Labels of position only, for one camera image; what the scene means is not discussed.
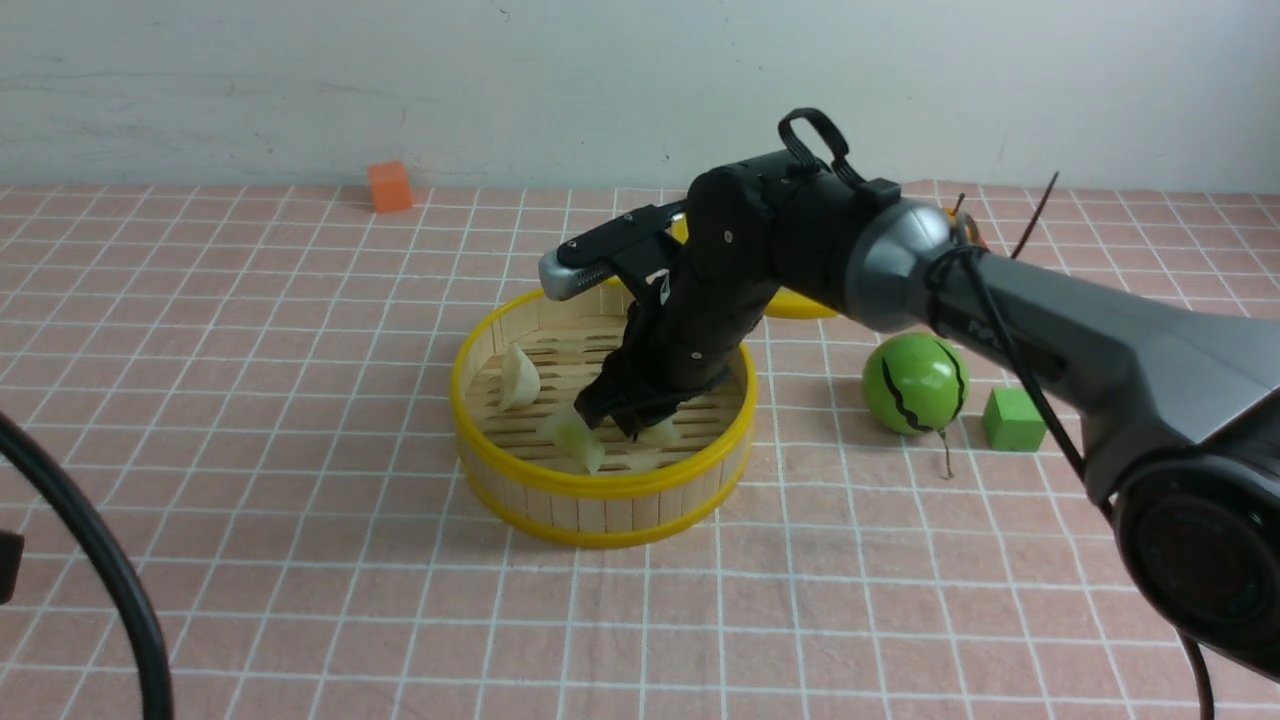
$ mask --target yellow rim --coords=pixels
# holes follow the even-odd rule
[[[692,457],[686,457],[675,465],[668,465],[667,468],[650,470],[648,473],[594,478],[589,475],[573,475],[570,473],[550,470],[503,452],[489,438],[486,438],[484,433],[480,432],[480,428],[476,427],[476,424],[471,420],[471,415],[466,411],[466,405],[462,400],[466,395],[466,391],[462,387],[462,359],[467,356],[471,351],[471,346],[476,343],[480,336],[489,332],[489,328],[498,322],[498,318],[515,310],[516,307],[534,302],[540,297],[543,297],[541,290],[527,292],[485,316],[485,319],[481,320],[474,331],[471,331],[466,341],[462,342],[462,347],[458,350],[458,355],[453,363],[453,372],[449,375],[449,407],[453,411],[453,421],[458,432],[458,441],[465,442],[475,450],[476,455],[480,456],[480,460],[485,465],[494,468],[503,475],[507,475],[508,479],[518,482],[525,487],[540,489],[552,495],[568,495],[573,497],[590,497],[599,500],[623,500],[643,495],[653,495],[682,486],[709,470],[713,465],[728,456],[728,454],[732,452],[740,442],[746,441],[748,432],[750,430],[751,421],[754,420],[759,387],[755,379],[755,364],[751,361],[751,354],[746,350],[746,345],[741,345],[739,346],[739,352],[742,357],[742,365],[746,375],[742,407],[739,410],[737,416],[733,418],[733,421],[724,430],[724,433]]]
[[[678,519],[655,528],[649,528],[646,530],[631,530],[626,533],[575,533],[563,528],[534,523],[529,518],[516,515],[494,500],[493,495],[476,482],[475,474],[470,468],[467,468],[465,461],[462,462],[462,469],[463,477],[466,477],[467,484],[471,486],[471,492],[475,493],[476,500],[479,500],[481,505],[488,507],[489,511],[497,515],[503,523],[507,523],[518,530],[524,530],[535,538],[557,544],[568,544],[586,550],[617,550],[620,547],[634,547],[637,544],[649,544],[652,542],[667,539],[675,534],[687,530],[689,528],[692,528],[704,518],[714,512],[716,509],[724,502],[730,493],[733,492],[733,488],[737,487],[739,479],[741,479],[742,473],[746,471],[749,455],[750,448],[742,454],[742,461],[739,462],[737,469],[733,470],[733,474],[724,482],[724,486],[721,487],[721,489],[713,495],[710,500],[704,502],[692,512],[681,515]]]

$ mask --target white wall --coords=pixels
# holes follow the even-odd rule
[[[680,186],[814,105],[864,174],[1280,192],[1280,0],[4,0],[0,182]]]

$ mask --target toy watermelon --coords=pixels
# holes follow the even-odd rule
[[[863,366],[863,400],[886,428],[904,436],[938,433],[951,473],[946,429],[969,398],[969,370],[947,341],[931,333],[895,336]]]

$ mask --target orange cube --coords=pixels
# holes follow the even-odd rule
[[[399,160],[370,165],[369,190],[374,195],[375,213],[398,213],[413,206],[408,170]]]

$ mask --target bamboo steamer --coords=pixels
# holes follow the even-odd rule
[[[536,437],[539,421],[572,406],[621,343],[630,302],[617,281],[563,302],[534,291],[492,313],[462,343],[449,382],[462,470],[480,502],[512,527],[575,547],[650,543],[709,515],[746,468],[758,388],[745,345],[728,382],[681,406],[682,439],[672,447],[632,443],[607,420],[596,430],[604,464],[588,475]],[[502,355],[512,342],[538,368],[541,391],[534,405],[498,413]]]

